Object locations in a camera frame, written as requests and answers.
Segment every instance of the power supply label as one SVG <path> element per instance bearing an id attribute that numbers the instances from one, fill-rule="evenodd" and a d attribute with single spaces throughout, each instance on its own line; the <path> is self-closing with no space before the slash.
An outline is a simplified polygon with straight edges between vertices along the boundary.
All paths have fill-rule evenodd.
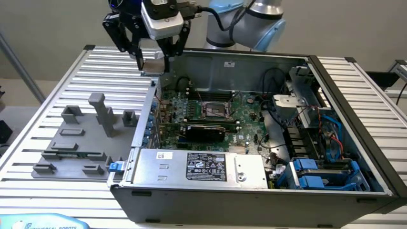
<path id="1" fill-rule="evenodd" d="M 187 179 L 229 181 L 226 155 L 189 153 Z"/>

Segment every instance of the white sticker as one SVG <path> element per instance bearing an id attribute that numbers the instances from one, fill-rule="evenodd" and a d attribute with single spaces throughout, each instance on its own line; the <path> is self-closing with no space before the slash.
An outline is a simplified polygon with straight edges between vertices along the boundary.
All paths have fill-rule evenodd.
<path id="1" fill-rule="evenodd" d="M 235 62 L 225 62 L 223 66 L 229 68 L 234 68 L 235 64 L 237 64 Z"/>
<path id="2" fill-rule="evenodd" d="M 158 159 L 173 159 L 173 152 L 158 152 Z"/>

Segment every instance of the metal pole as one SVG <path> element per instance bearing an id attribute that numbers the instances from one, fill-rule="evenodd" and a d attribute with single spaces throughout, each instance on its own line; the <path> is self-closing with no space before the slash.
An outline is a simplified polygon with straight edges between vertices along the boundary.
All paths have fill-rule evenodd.
<path id="1" fill-rule="evenodd" d="M 24 68 L 23 64 L 20 63 L 19 58 L 16 57 L 16 55 L 7 43 L 2 32 L 0 32 L 0 48 L 7 56 L 8 61 L 12 63 L 15 70 L 20 74 L 20 77 L 22 77 L 24 83 L 27 84 L 27 87 L 30 88 L 31 92 L 34 93 L 34 96 L 36 97 L 38 101 L 40 103 L 43 103 L 46 100 L 46 96 L 42 92 L 36 82 L 32 80 L 28 72 L 26 71 L 26 68 Z"/>

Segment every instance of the circuit board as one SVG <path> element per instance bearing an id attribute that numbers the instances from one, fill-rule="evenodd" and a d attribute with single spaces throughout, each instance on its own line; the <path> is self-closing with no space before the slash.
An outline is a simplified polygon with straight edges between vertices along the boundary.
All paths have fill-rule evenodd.
<path id="1" fill-rule="evenodd" d="M 163 149 L 259 154 L 257 143 L 266 135 L 266 126 L 265 118 L 262 119 L 261 103 L 255 101 L 254 95 L 238 93 L 230 101 L 219 102 L 191 100 L 183 93 L 166 91 L 162 101 L 165 105 L 161 125 Z M 219 109 L 223 107 L 226 115 L 221 117 Z M 187 122 L 225 127 L 227 132 L 223 141 L 211 143 L 186 141 L 183 130 Z"/>

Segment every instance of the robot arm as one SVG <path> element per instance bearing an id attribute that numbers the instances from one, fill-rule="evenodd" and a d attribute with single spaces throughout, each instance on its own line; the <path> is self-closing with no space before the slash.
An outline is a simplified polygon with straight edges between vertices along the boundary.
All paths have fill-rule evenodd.
<path id="1" fill-rule="evenodd" d="M 103 26 L 119 50 L 137 59 L 139 70 L 150 65 L 145 62 L 141 40 L 157 40 L 165 55 L 163 71 L 170 72 L 170 58 L 183 54 L 191 20 L 203 11 L 213 13 L 209 18 L 207 47 L 229 48 L 239 43 L 266 51 L 270 44 L 277 42 L 286 23 L 282 19 L 282 0 L 253 0 L 249 7 L 243 6 L 243 2 L 213 0 L 209 8 L 195 6 L 190 1 L 108 0 L 112 13 L 106 16 Z M 133 34 L 131 41 L 126 29 Z"/>

